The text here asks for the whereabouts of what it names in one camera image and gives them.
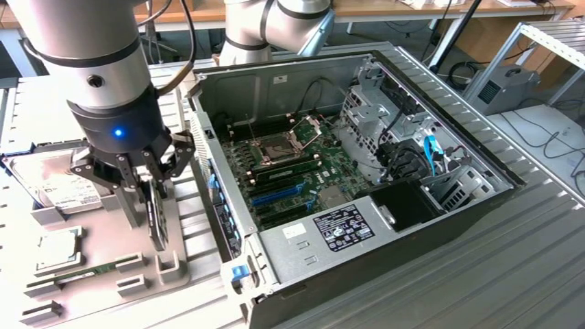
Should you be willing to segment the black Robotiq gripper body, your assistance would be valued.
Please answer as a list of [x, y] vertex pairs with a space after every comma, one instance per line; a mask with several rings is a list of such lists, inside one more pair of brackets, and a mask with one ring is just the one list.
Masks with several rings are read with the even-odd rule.
[[141, 152], [161, 157], [171, 146], [171, 131], [165, 127], [156, 89], [148, 87], [129, 103], [107, 109], [91, 109], [68, 102], [72, 114], [85, 134], [96, 158], [115, 161], [128, 155], [141, 160]]

